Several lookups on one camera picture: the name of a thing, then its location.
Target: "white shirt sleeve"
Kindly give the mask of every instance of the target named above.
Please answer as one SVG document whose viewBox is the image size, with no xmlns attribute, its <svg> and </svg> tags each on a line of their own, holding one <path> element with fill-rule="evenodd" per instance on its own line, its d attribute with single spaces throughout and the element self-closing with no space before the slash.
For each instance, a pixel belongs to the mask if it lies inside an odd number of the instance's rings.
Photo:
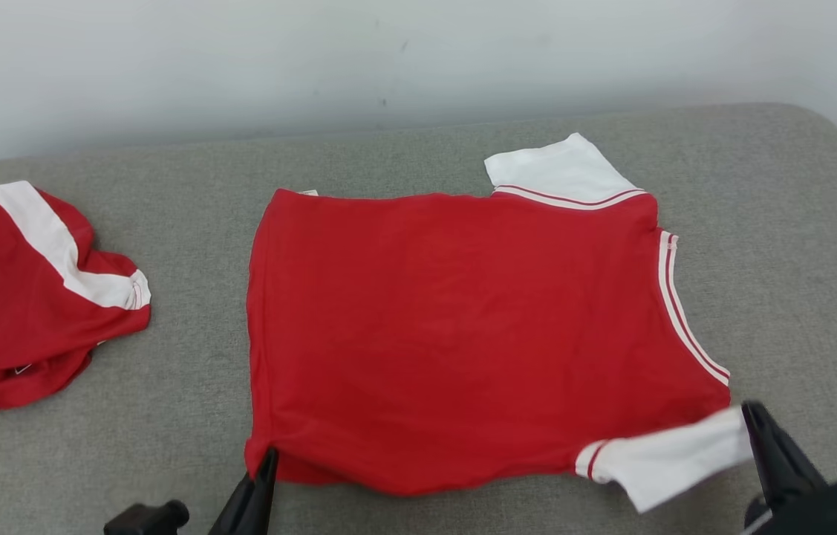
<svg viewBox="0 0 837 535">
<path fill-rule="evenodd" d="M 485 160 L 498 190 L 529 190 L 583 204 L 605 202 L 639 190 L 580 134 L 540 149 L 502 152 Z"/>
<path fill-rule="evenodd" d="M 741 407 L 731 406 L 691 426 L 595 441 L 580 452 L 576 472 L 597 483 L 619 483 L 642 513 L 752 458 Z"/>
</svg>

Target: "gray cushion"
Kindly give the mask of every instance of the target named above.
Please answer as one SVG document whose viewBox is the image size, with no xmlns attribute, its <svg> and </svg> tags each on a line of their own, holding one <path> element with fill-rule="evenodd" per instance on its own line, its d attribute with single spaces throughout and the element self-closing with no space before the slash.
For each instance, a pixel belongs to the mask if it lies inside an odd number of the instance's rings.
<svg viewBox="0 0 837 535">
<path fill-rule="evenodd" d="M 276 187 L 322 195 L 489 194 L 482 161 L 581 132 L 656 194 L 680 234 L 677 288 L 694 332 L 837 478 L 837 129 L 782 105 L 711 106 L 424 131 L 126 149 L 0 162 L 75 204 L 97 246 L 153 292 L 147 331 L 112 340 L 64 392 L 0 413 L 0 533 L 99 533 L 170 498 L 206 533 L 250 433 L 244 297 Z M 649 514 L 575 476 L 414 499 L 280 484 L 273 533 L 720 533 L 758 491 L 731 470 Z"/>
</svg>

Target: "white trim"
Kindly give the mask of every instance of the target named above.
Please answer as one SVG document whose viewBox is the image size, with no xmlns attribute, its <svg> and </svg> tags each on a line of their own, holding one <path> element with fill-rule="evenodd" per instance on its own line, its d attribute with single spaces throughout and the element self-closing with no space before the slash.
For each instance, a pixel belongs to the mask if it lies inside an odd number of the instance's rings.
<svg viewBox="0 0 837 535">
<path fill-rule="evenodd" d="M 683 345 L 692 353 L 694 359 L 706 369 L 709 375 L 716 378 L 723 385 L 728 386 L 728 378 L 731 376 L 731 373 L 710 359 L 706 350 L 697 342 L 696 337 L 694 337 L 689 328 L 688 322 L 686 322 L 683 304 L 679 301 L 679 295 L 676 294 L 676 283 L 674 281 L 676 240 L 677 237 L 675 235 L 667 233 L 665 230 L 663 230 L 662 235 L 659 235 L 659 291 L 662 292 L 663 305 L 666 307 L 666 312 L 669 314 L 669 319 L 672 322 L 673 329 L 676 331 L 676 335 L 679 336 Z"/>
<path fill-rule="evenodd" d="M 574 201 L 571 199 L 564 199 L 563 197 L 555 197 L 551 195 L 547 195 L 540 192 L 531 192 L 529 189 L 523 189 L 523 187 L 517 186 L 498 186 L 494 189 L 495 193 L 510 193 L 512 195 L 517 195 L 520 197 L 524 197 L 524 199 L 530 199 L 531 201 L 537 201 L 538 203 L 550 204 L 550 206 L 554 207 L 563 207 L 564 209 L 572 209 L 572 210 L 600 210 L 605 209 L 606 207 L 611 207 L 613 204 L 622 203 L 626 199 L 630 199 L 632 197 L 636 197 L 637 195 L 647 195 L 648 193 L 643 192 L 642 189 L 630 189 L 626 190 L 626 192 L 617 193 L 615 196 L 612 196 L 608 199 L 605 199 L 601 202 L 597 203 L 585 203 L 581 201 Z"/>
<path fill-rule="evenodd" d="M 502 152 L 490 156 L 483 164 L 494 187 L 523 187 L 530 192 L 576 203 L 595 204 L 636 189 L 593 143 L 578 133 L 540 149 Z M 572 207 L 569 204 L 555 206 Z"/>
<path fill-rule="evenodd" d="M 151 302 L 147 278 L 140 270 L 130 277 L 79 270 L 75 238 L 28 182 L 1 185 L 0 207 L 11 217 L 29 246 L 58 272 L 65 288 L 99 307 L 136 311 Z"/>
<path fill-rule="evenodd" d="M 594 456 L 591 467 L 589 459 Z M 594 441 L 578 454 L 575 471 L 587 477 L 592 468 L 595 482 L 618 482 L 642 513 L 751 459 L 752 444 L 741 407 L 730 406 L 690 426 Z"/>
</svg>

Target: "red shirt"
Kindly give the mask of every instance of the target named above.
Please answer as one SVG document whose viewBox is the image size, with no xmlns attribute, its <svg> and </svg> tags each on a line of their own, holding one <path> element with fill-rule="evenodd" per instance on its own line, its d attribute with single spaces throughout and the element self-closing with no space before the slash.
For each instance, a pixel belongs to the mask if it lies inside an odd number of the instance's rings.
<svg viewBox="0 0 837 535">
<path fill-rule="evenodd" d="M 421 494 L 727 407 L 655 198 L 586 146 L 495 156 L 487 198 L 279 190 L 250 265 L 249 470 L 272 445 L 286 481 Z"/>
<path fill-rule="evenodd" d="M 71 204 L 0 186 L 0 409 L 64 389 L 95 346 L 147 326 L 147 278 L 93 239 Z"/>
</svg>

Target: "red fabric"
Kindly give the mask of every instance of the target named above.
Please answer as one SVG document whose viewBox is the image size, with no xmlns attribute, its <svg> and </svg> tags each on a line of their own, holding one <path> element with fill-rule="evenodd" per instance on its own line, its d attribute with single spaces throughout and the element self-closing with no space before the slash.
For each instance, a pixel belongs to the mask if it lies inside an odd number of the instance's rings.
<svg viewBox="0 0 837 535">
<path fill-rule="evenodd" d="M 126 257 L 92 250 L 94 231 L 75 207 L 41 192 L 78 244 L 79 270 L 130 276 Z M 104 308 L 73 294 L 0 206 L 0 409 L 64 389 L 98 343 L 142 331 L 150 307 Z"/>
<path fill-rule="evenodd" d="M 285 481 L 421 494 L 728 406 L 670 323 L 656 214 L 279 190 L 250 265 L 248 470 L 274 446 Z"/>
</svg>

